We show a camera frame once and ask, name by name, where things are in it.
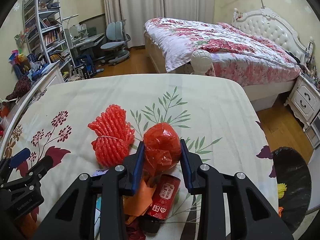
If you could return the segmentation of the yellow foam fruit net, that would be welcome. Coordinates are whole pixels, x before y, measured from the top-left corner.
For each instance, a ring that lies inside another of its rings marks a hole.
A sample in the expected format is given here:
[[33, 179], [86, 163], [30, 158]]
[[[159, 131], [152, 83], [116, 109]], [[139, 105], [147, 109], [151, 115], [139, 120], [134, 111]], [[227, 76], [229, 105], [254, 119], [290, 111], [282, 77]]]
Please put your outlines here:
[[277, 184], [277, 189], [278, 189], [278, 199], [283, 198], [285, 192], [287, 191], [287, 185], [285, 183], [279, 183]]

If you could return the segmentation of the orange paper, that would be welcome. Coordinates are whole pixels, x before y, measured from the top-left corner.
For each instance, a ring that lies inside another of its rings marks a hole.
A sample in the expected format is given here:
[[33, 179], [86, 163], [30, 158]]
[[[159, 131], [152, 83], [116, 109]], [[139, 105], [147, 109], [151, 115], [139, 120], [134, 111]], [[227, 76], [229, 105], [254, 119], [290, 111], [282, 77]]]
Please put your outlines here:
[[152, 197], [156, 187], [148, 187], [145, 179], [140, 182], [139, 188], [133, 197], [124, 199], [125, 224], [131, 224], [137, 217], [144, 215], [152, 204]]

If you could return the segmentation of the red foam fruit net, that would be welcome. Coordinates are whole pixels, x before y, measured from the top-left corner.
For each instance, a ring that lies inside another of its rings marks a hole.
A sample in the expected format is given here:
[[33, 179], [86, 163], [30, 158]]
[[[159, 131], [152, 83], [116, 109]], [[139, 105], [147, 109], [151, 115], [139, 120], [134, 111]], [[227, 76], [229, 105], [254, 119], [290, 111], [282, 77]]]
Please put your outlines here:
[[135, 129], [126, 121], [126, 111], [112, 104], [88, 124], [97, 138], [91, 142], [97, 162], [106, 168], [123, 163], [135, 140]]

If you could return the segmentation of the red gold cylindrical can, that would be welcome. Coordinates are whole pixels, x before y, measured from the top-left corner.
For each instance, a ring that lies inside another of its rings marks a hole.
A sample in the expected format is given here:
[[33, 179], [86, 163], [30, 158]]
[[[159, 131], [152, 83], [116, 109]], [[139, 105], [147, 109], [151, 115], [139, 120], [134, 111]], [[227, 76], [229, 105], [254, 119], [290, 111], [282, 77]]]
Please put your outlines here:
[[143, 216], [141, 227], [147, 233], [156, 234], [167, 219], [172, 208], [181, 180], [169, 174], [163, 174], [156, 185], [152, 203]]

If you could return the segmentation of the red plastic bag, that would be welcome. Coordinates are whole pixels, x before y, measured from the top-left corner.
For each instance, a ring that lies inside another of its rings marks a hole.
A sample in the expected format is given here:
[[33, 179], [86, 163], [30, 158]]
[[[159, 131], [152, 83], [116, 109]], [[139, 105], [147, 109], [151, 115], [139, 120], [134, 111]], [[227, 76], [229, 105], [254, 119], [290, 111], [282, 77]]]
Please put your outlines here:
[[155, 177], [175, 166], [181, 157], [178, 134], [166, 122], [150, 127], [143, 137], [144, 170]]

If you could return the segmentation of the orange plastic bag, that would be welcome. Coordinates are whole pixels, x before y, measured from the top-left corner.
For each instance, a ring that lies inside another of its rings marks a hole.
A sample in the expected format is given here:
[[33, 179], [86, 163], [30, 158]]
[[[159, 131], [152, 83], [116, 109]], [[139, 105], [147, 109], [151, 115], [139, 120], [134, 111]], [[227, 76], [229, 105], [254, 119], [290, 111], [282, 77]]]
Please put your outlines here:
[[279, 215], [279, 217], [282, 216], [283, 209], [284, 209], [284, 208], [283, 208], [282, 206], [279, 206], [279, 207], [278, 207], [278, 215]]

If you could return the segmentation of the lavender paper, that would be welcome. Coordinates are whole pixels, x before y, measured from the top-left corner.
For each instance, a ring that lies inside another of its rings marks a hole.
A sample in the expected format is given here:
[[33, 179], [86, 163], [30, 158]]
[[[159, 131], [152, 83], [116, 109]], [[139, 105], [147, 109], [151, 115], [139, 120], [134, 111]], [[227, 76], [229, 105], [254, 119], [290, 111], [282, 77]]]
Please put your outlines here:
[[101, 175], [104, 175], [107, 171], [108, 171], [108, 169], [106, 169], [106, 170], [96, 170], [96, 171], [92, 174], [92, 176], [93, 176], [93, 177], [101, 176]]

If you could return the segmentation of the dark red ribbon bundle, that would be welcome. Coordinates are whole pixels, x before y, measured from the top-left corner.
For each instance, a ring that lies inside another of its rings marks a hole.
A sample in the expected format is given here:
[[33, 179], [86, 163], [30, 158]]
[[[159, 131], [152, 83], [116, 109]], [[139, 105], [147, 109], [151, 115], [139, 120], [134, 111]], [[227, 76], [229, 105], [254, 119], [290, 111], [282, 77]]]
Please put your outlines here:
[[146, 235], [139, 228], [138, 224], [131, 223], [126, 226], [126, 233], [128, 240], [146, 240]]

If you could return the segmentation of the dark red knitted item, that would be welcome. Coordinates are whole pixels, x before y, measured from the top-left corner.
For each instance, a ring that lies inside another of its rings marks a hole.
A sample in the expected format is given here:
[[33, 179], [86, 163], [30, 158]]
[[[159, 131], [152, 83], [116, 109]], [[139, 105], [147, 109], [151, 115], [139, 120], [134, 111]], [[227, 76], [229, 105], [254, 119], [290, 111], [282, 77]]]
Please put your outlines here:
[[9, 94], [5, 99], [6, 100], [20, 99], [22, 96], [27, 94], [30, 89], [31, 89], [31, 80], [27, 76], [22, 76], [17, 81], [13, 92]]

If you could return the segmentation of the colourful paper pinwheel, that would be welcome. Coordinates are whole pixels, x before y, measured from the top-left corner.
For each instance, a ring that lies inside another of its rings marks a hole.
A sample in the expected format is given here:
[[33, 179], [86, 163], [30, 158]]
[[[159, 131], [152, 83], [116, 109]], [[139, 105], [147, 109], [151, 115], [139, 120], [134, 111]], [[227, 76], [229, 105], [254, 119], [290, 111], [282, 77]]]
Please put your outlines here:
[[16, 64], [21, 64], [25, 60], [27, 60], [27, 57], [24, 54], [19, 53], [18, 50], [13, 50], [9, 57], [9, 63], [13, 66]]

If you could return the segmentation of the plastic drawer storage unit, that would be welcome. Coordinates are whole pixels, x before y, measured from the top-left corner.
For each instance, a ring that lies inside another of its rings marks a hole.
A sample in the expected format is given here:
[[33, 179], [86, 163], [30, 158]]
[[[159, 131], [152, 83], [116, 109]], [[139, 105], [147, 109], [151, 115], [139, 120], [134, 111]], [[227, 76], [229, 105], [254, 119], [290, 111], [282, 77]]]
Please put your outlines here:
[[308, 137], [313, 149], [316, 149], [320, 143], [320, 118], [319, 114], [312, 121], [311, 125], [306, 129], [306, 136]]

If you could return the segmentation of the white tufted double bed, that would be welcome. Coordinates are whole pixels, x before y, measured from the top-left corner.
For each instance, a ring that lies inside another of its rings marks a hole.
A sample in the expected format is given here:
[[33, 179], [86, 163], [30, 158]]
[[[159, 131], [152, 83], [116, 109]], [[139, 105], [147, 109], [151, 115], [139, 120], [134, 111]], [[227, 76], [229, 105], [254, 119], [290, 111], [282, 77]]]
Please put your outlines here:
[[158, 73], [216, 76], [237, 82], [256, 111], [272, 107], [306, 71], [313, 44], [270, 8], [233, 13], [216, 24], [158, 17], [144, 25], [145, 47]]

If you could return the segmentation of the white curved bookshelf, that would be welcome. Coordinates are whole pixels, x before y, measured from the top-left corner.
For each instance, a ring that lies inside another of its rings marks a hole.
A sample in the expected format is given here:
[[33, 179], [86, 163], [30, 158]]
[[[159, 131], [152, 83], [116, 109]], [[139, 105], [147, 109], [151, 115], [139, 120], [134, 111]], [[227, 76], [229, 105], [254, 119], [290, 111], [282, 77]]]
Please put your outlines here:
[[74, 60], [63, 27], [60, 0], [23, 0], [22, 19], [29, 53], [42, 63], [58, 63], [63, 80], [68, 81]]

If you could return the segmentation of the grey study desk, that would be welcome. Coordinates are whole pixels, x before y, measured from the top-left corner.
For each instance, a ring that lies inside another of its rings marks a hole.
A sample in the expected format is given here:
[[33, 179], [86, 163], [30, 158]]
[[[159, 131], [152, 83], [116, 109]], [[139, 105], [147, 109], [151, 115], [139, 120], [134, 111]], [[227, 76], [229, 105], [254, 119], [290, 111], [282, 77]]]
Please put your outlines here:
[[81, 55], [89, 55], [94, 61], [97, 56], [94, 53], [94, 49], [98, 46], [105, 38], [104, 33], [96, 34], [88, 38], [73, 39], [71, 41], [71, 55], [73, 60]]

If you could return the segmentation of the beige pleated curtains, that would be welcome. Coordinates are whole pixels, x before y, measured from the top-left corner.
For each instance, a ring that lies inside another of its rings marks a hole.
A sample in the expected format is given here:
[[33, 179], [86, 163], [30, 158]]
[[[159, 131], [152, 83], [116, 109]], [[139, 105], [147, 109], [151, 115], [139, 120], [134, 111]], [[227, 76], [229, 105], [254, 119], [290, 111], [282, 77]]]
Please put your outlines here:
[[157, 17], [213, 23], [215, 0], [104, 0], [107, 23], [125, 21], [129, 47], [145, 44], [144, 24]]

